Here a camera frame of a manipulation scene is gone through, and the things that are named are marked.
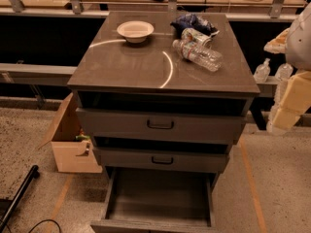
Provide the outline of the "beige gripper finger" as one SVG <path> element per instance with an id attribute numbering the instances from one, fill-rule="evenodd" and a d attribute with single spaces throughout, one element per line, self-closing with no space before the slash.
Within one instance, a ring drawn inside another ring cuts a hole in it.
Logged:
<path id="1" fill-rule="evenodd" d="M 299 71 L 277 85 L 270 110 L 268 132 L 287 132 L 311 107 L 311 72 Z"/>
<path id="2" fill-rule="evenodd" d="M 278 36 L 266 43 L 263 50 L 274 54 L 284 53 L 286 51 L 288 33 L 289 28 L 283 30 Z"/>

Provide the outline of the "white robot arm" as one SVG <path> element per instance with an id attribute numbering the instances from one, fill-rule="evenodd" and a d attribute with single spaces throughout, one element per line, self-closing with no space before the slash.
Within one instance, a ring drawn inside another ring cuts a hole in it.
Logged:
<path id="1" fill-rule="evenodd" d="M 311 4 L 293 21 L 290 28 L 268 42 L 264 50 L 283 53 L 297 69 L 275 91 L 275 104 L 268 118 L 267 131 L 276 135 L 289 131 L 311 108 Z"/>

